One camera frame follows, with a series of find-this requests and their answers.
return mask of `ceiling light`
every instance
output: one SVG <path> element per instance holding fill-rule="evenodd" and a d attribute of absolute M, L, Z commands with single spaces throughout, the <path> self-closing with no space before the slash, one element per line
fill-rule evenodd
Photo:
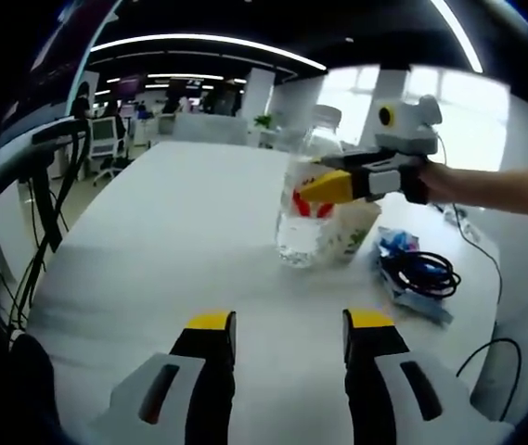
<path fill-rule="evenodd" d="M 461 24 L 457 20 L 457 17 L 454 15 L 451 8 L 444 0 L 431 1 L 434 7 L 436 7 L 439 13 L 443 16 L 443 19 L 447 22 L 447 25 L 449 25 L 449 28 L 451 28 L 453 34 L 456 36 L 457 41 L 461 45 L 461 49 L 463 49 L 464 53 L 466 54 L 466 58 L 468 59 L 471 68 L 475 72 L 483 72 L 483 66 L 480 64 L 478 55 L 476 54 L 474 47 L 471 45 L 468 35 L 461 27 Z"/>
<path fill-rule="evenodd" d="M 241 45 L 248 46 L 250 48 L 261 49 L 268 53 L 278 54 L 279 56 L 291 58 L 297 60 L 311 67 L 317 68 L 318 70 L 325 71 L 327 67 L 320 63 L 317 63 L 309 58 L 299 56 L 297 54 L 285 51 L 284 49 L 274 48 L 267 44 L 258 44 L 256 42 L 250 42 L 249 40 L 236 39 L 233 37 L 224 37 L 220 35 L 208 35 L 208 34 L 154 34 L 154 35 L 142 35 L 139 37 L 131 37 L 129 39 L 116 40 L 107 44 L 98 44 L 90 48 L 91 52 L 100 51 L 101 49 L 111 48 L 113 46 L 134 44 L 137 42 L 150 42 L 155 40 L 203 40 L 209 42 L 220 42 L 223 44 Z"/>
<path fill-rule="evenodd" d="M 191 79 L 211 79 L 213 81 L 222 81 L 223 76 L 211 76 L 209 74 L 149 74 L 150 79 L 155 79 L 158 77 L 186 77 Z"/>

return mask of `human arm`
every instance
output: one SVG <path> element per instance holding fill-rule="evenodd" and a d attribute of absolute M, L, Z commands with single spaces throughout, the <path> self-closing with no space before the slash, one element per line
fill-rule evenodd
<path fill-rule="evenodd" d="M 528 214 L 528 170 L 477 172 L 431 163 L 420 179 L 429 187 L 431 201 Z"/>

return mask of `desk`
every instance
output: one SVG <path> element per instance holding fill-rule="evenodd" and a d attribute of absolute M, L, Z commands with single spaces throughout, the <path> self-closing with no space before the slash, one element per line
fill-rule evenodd
<path fill-rule="evenodd" d="M 115 385 L 170 349 L 192 315 L 229 308 L 238 314 L 229 443 L 352 443 L 341 310 L 391 303 L 367 272 L 370 238 L 343 269 L 280 265 L 274 231 L 287 160 L 245 146 L 160 143 L 72 227 L 47 266 L 29 332 L 51 356 L 58 409 L 74 437 L 107 409 Z M 436 210 L 399 195 L 385 199 L 379 223 L 418 235 L 462 276 L 446 303 L 456 317 L 447 328 L 389 309 L 410 348 L 455 371 L 492 335 L 493 263 Z M 484 356 L 462 375 L 469 388 Z"/>

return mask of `office chair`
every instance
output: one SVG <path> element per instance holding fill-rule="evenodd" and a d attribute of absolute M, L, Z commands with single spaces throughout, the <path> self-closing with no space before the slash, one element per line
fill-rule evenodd
<path fill-rule="evenodd" d="M 92 138 L 88 158 L 91 161 L 103 160 L 98 174 L 93 180 L 93 186 L 97 186 L 97 181 L 103 176 L 113 178 L 123 170 L 115 162 L 115 159 L 122 157 L 124 153 L 123 139 L 117 138 L 116 122 L 112 116 L 92 120 L 90 130 Z"/>

